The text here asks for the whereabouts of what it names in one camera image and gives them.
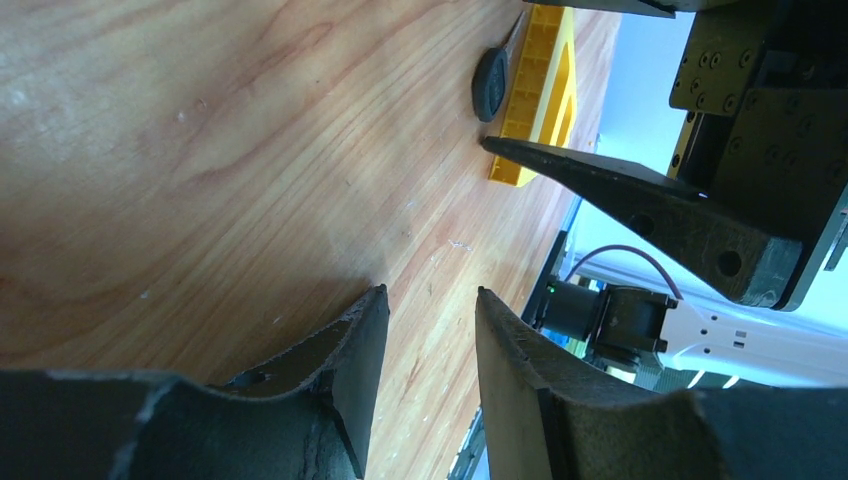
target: yellow plastic object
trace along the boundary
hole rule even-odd
[[[534,5],[501,136],[564,147],[577,118],[574,10]],[[489,179],[516,187],[536,172],[495,157]]]

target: wooden table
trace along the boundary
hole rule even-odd
[[[476,287],[520,310],[571,194],[485,180],[514,0],[0,5],[0,365],[221,382],[389,286],[369,478],[444,478]],[[580,12],[590,148],[618,16]]]

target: purple cable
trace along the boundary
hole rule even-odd
[[[650,262],[650,264],[653,265],[658,272],[660,272],[660,275],[662,275],[663,279],[665,280],[665,283],[668,284],[668,288],[671,289],[671,292],[674,294],[675,298],[677,298],[678,300],[683,300],[683,294],[680,293],[680,289],[677,288],[677,284],[674,283],[674,280],[671,279],[671,275],[669,275],[668,272],[665,271],[663,266],[660,265],[660,262],[658,262],[654,257],[650,256],[644,250],[640,250],[636,247],[631,247],[629,245],[607,245],[606,247],[601,247],[592,250],[591,252],[584,255],[583,258],[581,258],[580,261],[577,262],[574,267],[572,267],[571,271],[568,272],[568,275],[565,277],[565,281],[568,282],[569,280],[571,280],[571,277],[573,277],[577,273],[577,270],[582,267],[583,264],[586,263],[590,258],[594,257],[595,255],[598,255],[599,253],[608,252],[610,250],[623,250],[625,252],[635,253],[636,255],[639,255],[640,257]]]

